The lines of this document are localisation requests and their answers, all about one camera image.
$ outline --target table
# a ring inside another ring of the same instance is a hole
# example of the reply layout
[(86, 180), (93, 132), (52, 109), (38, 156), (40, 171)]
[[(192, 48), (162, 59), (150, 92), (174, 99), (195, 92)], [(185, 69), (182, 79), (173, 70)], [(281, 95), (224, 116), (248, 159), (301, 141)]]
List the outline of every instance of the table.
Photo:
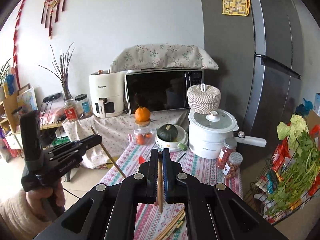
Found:
[[(148, 161), (150, 159), (151, 149), (153, 148), (160, 150), (155, 143), (141, 146), (135, 144), (133, 141), (117, 160), (117, 164), (127, 176), (132, 175), (138, 171), (139, 156), (143, 156), (143, 158)], [(173, 161), (178, 160), (182, 155), (182, 151), (170, 153), (171, 160)], [(201, 158), (191, 152), (190, 149), (186, 151), (185, 156), (179, 163), (184, 172), (195, 176), (202, 183), (214, 185), (217, 182), (222, 182), (242, 198), (242, 184), (239, 169), (233, 179), (225, 180), (222, 176), (222, 170), (219, 170), (216, 167), (216, 159)], [(123, 179), (124, 178), (117, 169), (112, 167), (100, 182), (111, 186), (121, 183)], [(138, 204), (134, 240), (155, 239), (163, 228), (165, 228), (165, 226), (180, 212), (183, 208), (183, 204), (167, 204), (164, 200), (162, 214), (159, 213), (158, 208), (158, 206), (155, 207), (152, 204)], [(188, 239), (186, 224), (184, 223), (183, 226), (168, 239)]]
[[(155, 129), (166, 123), (171, 123), (180, 125), (188, 131), (188, 113), (188, 109), (151, 113), (150, 127)], [(90, 129), (90, 126), (92, 126), (96, 133), (102, 136), (102, 143), (111, 156), (119, 157), (129, 144), (128, 134), (133, 134), (134, 120), (134, 116), (129, 114), (103, 119), (92, 115), (76, 122), (65, 120), (62, 125), (70, 141), (82, 140), (92, 135)], [(94, 169), (107, 161), (108, 156), (98, 145), (87, 150), (81, 164), (86, 168)]]

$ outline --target microwave control panel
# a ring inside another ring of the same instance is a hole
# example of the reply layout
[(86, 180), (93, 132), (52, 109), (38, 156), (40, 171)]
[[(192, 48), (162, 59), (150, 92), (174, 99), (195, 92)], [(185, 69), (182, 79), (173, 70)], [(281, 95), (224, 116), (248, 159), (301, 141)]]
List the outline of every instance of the microwave control panel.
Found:
[(201, 85), (202, 83), (202, 74), (201, 70), (191, 70), (190, 71), (190, 85)]

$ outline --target red fu decoration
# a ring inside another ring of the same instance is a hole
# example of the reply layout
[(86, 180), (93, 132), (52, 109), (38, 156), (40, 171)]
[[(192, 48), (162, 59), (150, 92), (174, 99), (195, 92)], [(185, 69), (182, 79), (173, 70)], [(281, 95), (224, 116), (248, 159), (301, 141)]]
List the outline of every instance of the red fu decoration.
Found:
[[(56, 23), (59, 17), (60, 1), (61, 0), (45, 0), (44, 1), (42, 16), (41, 16), (41, 24), (44, 23), (44, 28), (47, 28), (49, 24), (49, 39), (52, 38), (52, 14), (54, 13), (54, 7), (57, 6), (55, 19), (54, 19), (54, 22)], [(63, 0), (61, 11), (65, 10), (65, 3), (66, 3), (66, 0)]]

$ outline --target yellow paper note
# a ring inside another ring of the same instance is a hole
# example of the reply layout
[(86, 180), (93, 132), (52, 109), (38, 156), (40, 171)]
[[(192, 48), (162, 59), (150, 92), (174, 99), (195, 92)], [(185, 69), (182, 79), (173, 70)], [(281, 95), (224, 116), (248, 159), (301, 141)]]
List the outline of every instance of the yellow paper note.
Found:
[(249, 15), (250, 0), (222, 0), (222, 2), (222, 14), (241, 16)]

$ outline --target white wall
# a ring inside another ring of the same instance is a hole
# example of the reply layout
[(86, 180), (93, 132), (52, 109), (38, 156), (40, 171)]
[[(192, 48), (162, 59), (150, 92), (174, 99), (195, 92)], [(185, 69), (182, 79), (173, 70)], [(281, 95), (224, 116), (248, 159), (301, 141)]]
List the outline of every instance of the white wall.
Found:
[(302, 29), (304, 47), (304, 70), (300, 99), (314, 103), (316, 93), (320, 93), (320, 28), (301, 0), (293, 0), (297, 8)]
[[(43, 3), (26, 0), (18, 38), (20, 84), (35, 87), (38, 105), (44, 96), (61, 91), (60, 81), (36, 66), (53, 68), (50, 45), (59, 57), (60, 50), (66, 51), (74, 42), (69, 69), (69, 89), (74, 96), (89, 94), (88, 76), (109, 69), (126, 47), (147, 43), (204, 47), (201, 0), (67, 0), (66, 10), (53, 23), (52, 40), (48, 28), (40, 24)], [(0, 65), (12, 57), (19, 7), (0, 31)]]

